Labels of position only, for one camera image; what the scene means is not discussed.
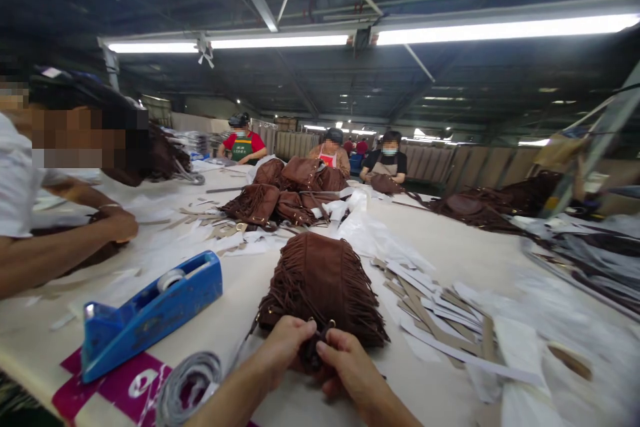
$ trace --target beige apron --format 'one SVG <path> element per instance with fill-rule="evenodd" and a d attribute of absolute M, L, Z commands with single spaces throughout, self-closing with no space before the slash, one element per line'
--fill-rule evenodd
<path fill-rule="evenodd" d="M 395 160 L 395 163 L 393 165 L 383 165 L 381 162 L 377 161 L 373 166 L 373 169 L 371 169 L 370 173 L 374 175 L 381 174 L 381 175 L 390 175 L 391 177 L 395 177 L 398 174 L 397 154 L 394 160 Z"/>

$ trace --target gray fabric roll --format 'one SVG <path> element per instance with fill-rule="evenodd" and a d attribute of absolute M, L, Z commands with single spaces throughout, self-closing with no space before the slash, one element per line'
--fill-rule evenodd
<path fill-rule="evenodd" d="M 160 390 L 155 410 L 158 427 L 181 427 L 207 401 L 210 384 L 222 383 L 223 373 L 220 359 L 213 352 L 197 352 L 176 366 Z M 191 386 L 187 407 L 180 395 Z"/>

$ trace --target suede fringe bag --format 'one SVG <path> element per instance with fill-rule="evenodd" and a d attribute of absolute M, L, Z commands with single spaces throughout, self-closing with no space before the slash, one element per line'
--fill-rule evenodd
<path fill-rule="evenodd" d="M 319 331 L 335 326 L 364 347 L 390 342 L 371 280 L 347 241 L 305 232 L 280 252 L 269 293 L 258 308 L 261 328 L 271 330 L 284 315 L 313 317 Z"/>

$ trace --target fluorescent light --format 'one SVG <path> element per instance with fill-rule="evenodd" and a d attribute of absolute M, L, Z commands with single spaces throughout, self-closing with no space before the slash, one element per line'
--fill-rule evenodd
<path fill-rule="evenodd" d="M 464 97 L 424 97 L 425 100 L 466 100 Z"/>
<path fill-rule="evenodd" d="M 270 47 L 323 47 L 346 45 L 348 35 L 320 35 L 316 37 L 272 37 L 236 40 L 212 40 L 212 49 L 270 48 Z"/>
<path fill-rule="evenodd" d="M 536 140 L 536 141 L 530 141 L 530 142 L 518 142 L 518 145 L 534 145 L 536 147 L 544 147 L 548 143 L 549 143 L 549 139 L 544 139 L 544 140 Z"/>
<path fill-rule="evenodd" d="M 559 20 L 392 30 L 380 32 L 377 45 L 616 33 L 634 26 L 638 21 L 640 21 L 638 15 L 603 15 Z"/>
<path fill-rule="evenodd" d="M 198 53 L 195 42 L 112 43 L 116 53 Z"/>

